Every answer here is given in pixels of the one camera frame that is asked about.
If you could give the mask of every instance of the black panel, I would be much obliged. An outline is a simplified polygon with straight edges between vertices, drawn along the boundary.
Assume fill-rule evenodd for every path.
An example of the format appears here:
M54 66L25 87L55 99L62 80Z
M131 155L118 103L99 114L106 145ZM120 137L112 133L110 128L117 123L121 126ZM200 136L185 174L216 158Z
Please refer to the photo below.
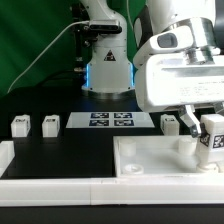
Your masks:
M215 36L217 45L224 50L224 0L216 0Z
M16 115L30 114L32 132L14 139L16 157L1 179L113 177L113 136L159 134L149 128L65 129L70 112L135 112L135 98L89 99L73 88L20 88L0 100L0 139L11 139ZM42 138L46 115L60 115L61 133Z
M161 35L157 39L161 48L175 48L177 47L177 37L173 33Z
M139 46L137 46L138 49L140 49L142 45L144 45L144 43L153 36L149 8L147 5L144 6L138 17L135 19L135 22L138 18L140 19L142 26L142 37Z
M211 224L224 205L142 205L0 208L2 224Z

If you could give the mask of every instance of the black cable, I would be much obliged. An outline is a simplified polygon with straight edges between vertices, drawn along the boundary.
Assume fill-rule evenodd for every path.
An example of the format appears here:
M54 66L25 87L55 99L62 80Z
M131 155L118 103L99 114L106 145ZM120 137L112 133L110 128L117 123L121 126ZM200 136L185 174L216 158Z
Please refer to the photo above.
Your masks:
M71 6L71 12L73 17L73 22L80 22L80 20L83 19L83 16L85 17L87 12L85 7L80 4L76 3ZM72 32L74 35L74 41L75 41L75 67L84 67L83 62L83 54L82 54L82 26L75 26L72 28Z
M48 82L49 80L53 80L53 78L55 78L56 76L59 76L59 75L62 75L62 74L67 74L67 73L75 74L74 70L61 70L61 71L58 71L58 72L54 72L51 75L47 76L44 80L39 82L35 87L41 87L44 83Z

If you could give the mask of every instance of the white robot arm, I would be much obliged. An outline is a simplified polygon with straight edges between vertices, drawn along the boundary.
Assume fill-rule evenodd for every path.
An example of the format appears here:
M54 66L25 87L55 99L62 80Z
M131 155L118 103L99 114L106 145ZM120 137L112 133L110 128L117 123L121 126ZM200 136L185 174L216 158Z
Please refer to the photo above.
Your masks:
M146 112L179 110L192 136L199 137L201 170L224 160L224 118L206 115L200 123L193 114L194 107L223 109L224 56L214 33L217 4L224 8L219 0L148 0L134 24L138 105Z
M107 0L80 0L90 17L87 29L99 32L87 65L85 95L119 99L133 95L133 65L127 59L127 23L111 10Z

